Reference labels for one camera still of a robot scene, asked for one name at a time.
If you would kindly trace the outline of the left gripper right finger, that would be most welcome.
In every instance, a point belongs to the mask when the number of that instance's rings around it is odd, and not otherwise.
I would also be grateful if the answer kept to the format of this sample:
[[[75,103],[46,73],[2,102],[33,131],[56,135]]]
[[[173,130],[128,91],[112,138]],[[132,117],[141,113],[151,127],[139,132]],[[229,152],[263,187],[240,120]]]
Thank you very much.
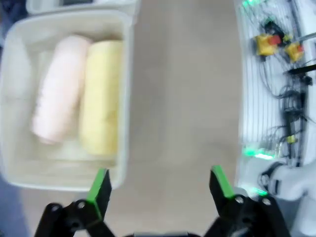
[[[276,200],[270,196],[256,199],[235,194],[219,165],[210,171],[209,189],[218,217],[205,237],[290,237]]]

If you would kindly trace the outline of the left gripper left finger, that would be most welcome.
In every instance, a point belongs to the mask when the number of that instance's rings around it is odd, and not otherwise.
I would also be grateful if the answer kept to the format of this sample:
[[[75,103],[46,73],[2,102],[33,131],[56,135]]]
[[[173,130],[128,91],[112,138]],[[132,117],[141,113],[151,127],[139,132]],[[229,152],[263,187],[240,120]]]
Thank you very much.
[[[73,237],[85,230],[91,237],[113,237],[105,224],[112,185],[107,169],[100,169],[85,199],[71,202],[68,206],[48,204],[41,216],[36,237]]]

